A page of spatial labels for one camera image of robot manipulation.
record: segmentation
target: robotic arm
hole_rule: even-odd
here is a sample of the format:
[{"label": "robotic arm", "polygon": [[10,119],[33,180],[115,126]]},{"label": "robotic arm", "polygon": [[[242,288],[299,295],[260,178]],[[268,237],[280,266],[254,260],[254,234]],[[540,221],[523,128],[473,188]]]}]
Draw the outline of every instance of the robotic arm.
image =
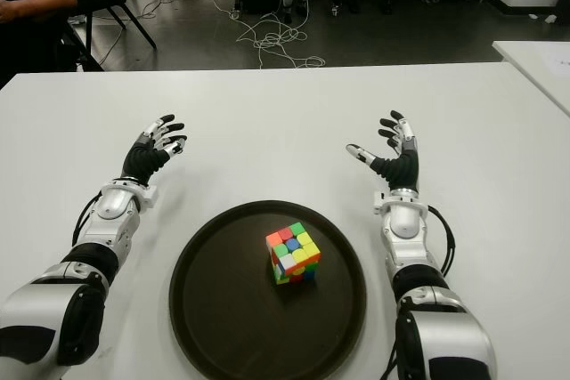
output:
[{"label": "robotic arm", "polygon": [[[401,380],[494,380],[497,368],[489,337],[460,298],[447,286],[444,274],[450,252],[440,270],[426,247],[425,219],[432,207],[418,200],[418,146],[410,123],[398,112],[381,119],[388,129],[379,134],[397,159],[378,158],[349,144],[348,152],[385,178],[390,196],[375,197],[375,214],[382,216],[386,267],[397,303],[395,348],[387,373],[396,364]],[[451,234],[447,223],[444,227]]]},{"label": "robotic arm", "polygon": [[183,152],[186,136],[168,135],[183,129],[169,124],[174,118],[158,119],[134,142],[120,178],[85,207],[68,255],[0,307],[0,380],[59,380],[94,354],[109,287],[131,249],[139,214],[158,197],[148,181]]}]

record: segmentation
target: dark brown tray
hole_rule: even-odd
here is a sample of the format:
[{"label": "dark brown tray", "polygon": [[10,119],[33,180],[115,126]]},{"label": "dark brown tray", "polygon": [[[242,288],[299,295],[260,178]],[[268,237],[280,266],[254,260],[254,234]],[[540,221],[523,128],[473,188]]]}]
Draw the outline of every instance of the dark brown tray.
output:
[{"label": "dark brown tray", "polygon": [[[322,258],[315,279],[276,285],[265,236],[301,222]],[[170,283],[170,317],[188,360],[214,380],[318,380],[358,341],[366,287],[354,250],[315,211],[281,201],[237,206],[203,226]]]}]

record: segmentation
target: gray floor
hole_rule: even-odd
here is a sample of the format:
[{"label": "gray floor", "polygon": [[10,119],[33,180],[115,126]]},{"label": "gray floor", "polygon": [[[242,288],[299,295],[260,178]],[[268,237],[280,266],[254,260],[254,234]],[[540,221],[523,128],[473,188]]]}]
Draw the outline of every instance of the gray floor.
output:
[{"label": "gray floor", "polygon": [[[138,15],[153,0],[129,0]],[[104,62],[106,70],[257,69],[257,50],[236,43],[246,29],[219,12],[214,1],[232,9],[233,0],[178,0],[162,4],[156,18],[141,20],[158,45],[155,52],[133,24],[127,27]],[[424,4],[398,0],[395,13],[382,15],[377,0],[362,0],[360,14],[330,13],[330,0],[312,0],[303,26],[305,41],[286,45],[294,57],[317,55],[327,67],[499,61],[493,40],[570,40],[570,28],[528,16],[505,16],[487,3]],[[250,25],[258,16],[242,17]],[[302,21],[294,17],[294,25]],[[277,25],[259,33],[276,31]],[[113,20],[94,23],[94,57],[99,60],[117,39]],[[262,53],[264,68],[290,68],[290,61]]]}]

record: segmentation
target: white desk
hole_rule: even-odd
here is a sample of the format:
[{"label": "white desk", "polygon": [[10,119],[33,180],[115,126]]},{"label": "white desk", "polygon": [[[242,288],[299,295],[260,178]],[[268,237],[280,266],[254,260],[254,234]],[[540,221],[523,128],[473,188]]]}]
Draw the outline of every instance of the white desk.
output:
[{"label": "white desk", "polygon": [[[391,109],[418,135],[420,196],[457,239],[449,283],[489,332],[500,379],[562,376],[570,121],[508,63],[16,77],[0,92],[0,300],[68,253],[85,202],[147,123],[174,112],[187,150],[153,178],[161,198],[113,284],[101,346],[65,379],[202,378],[171,332],[172,270],[205,222],[268,198],[315,209],[352,242],[368,308],[333,377],[377,379],[395,321],[372,214],[373,191],[387,186],[345,145],[391,156],[377,135]],[[428,225],[441,262],[443,228]]]},{"label": "white desk", "polygon": [[499,41],[493,48],[570,117],[570,42]]}]

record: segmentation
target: rubik's cube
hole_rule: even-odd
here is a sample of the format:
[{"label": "rubik's cube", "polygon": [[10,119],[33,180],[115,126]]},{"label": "rubik's cube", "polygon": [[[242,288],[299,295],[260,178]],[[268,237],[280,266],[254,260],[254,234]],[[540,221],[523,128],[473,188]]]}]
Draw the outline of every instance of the rubik's cube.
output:
[{"label": "rubik's cube", "polygon": [[300,222],[265,238],[277,285],[314,278],[321,251]]}]

